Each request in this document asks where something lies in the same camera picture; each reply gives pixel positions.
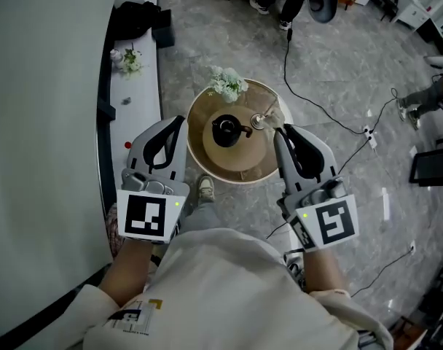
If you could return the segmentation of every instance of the forearm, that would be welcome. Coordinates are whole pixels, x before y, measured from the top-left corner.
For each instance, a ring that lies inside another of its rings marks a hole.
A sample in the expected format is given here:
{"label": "forearm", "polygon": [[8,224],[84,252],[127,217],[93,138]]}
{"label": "forearm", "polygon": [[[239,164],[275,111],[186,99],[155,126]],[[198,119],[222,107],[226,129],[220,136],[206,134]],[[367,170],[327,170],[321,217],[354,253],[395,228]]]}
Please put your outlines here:
{"label": "forearm", "polygon": [[126,239],[99,288],[122,307],[142,293],[151,256],[151,243]]}
{"label": "forearm", "polygon": [[348,288],[330,248],[304,253],[306,292]]}

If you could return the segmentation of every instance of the black office chair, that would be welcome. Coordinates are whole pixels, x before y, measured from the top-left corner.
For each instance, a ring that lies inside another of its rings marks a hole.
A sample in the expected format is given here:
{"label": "black office chair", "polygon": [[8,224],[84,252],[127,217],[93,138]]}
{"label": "black office chair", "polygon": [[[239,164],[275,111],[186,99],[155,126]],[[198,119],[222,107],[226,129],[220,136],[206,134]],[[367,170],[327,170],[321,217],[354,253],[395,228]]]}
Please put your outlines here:
{"label": "black office chair", "polygon": [[390,17],[390,20],[395,18],[396,13],[398,13],[398,0],[372,0],[379,8],[384,12],[382,18],[383,20],[386,16]]}

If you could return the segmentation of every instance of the black bag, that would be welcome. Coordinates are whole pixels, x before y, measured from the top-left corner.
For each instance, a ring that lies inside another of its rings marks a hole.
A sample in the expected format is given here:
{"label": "black bag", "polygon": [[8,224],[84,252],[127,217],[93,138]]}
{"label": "black bag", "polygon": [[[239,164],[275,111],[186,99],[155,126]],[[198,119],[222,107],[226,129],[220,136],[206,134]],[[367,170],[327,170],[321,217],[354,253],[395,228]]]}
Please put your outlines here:
{"label": "black bag", "polygon": [[146,1],[143,4],[126,1],[114,9],[111,27],[114,40],[129,40],[141,37],[155,21],[162,8]]}

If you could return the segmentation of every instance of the round wooden board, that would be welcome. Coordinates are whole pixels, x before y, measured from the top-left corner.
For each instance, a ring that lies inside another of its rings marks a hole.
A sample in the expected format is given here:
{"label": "round wooden board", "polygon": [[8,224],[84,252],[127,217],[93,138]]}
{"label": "round wooden board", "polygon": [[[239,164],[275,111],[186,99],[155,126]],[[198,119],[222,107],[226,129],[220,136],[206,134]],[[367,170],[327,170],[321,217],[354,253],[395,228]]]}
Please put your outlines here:
{"label": "round wooden board", "polygon": [[[220,109],[208,118],[203,130],[203,146],[207,156],[217,166],[228,171],[246,171],[258,165],[267,153],[267,137],[265,132],[255,130],[251,126],[251,117],[255,114],[251,109],[244,106],[230,106]],[[231,114],[239,119],[241,125],[251,127],[251,137],[246,138],[242,132],[238,142],[229,148],[220,147],[212,134],[212,122],[223,114]]]}

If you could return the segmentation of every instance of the teapot handle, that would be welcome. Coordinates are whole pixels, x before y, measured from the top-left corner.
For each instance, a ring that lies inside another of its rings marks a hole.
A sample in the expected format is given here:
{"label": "teapot handle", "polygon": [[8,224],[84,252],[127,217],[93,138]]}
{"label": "teapot handle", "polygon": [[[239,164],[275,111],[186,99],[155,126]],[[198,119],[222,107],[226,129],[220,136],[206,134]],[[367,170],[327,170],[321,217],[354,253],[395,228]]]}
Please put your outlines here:
{"label": "teapot handle", "polygon": [[251,135],[252,135],[252,128],[250,128],[250,127],[248,127],[248,126],[246,126],[246,125],[242,125],[242,126],[240,127],[240,129],[241,129],[242,131],[246,132],[246,138],[250,138],[250,137],[251,137]]}

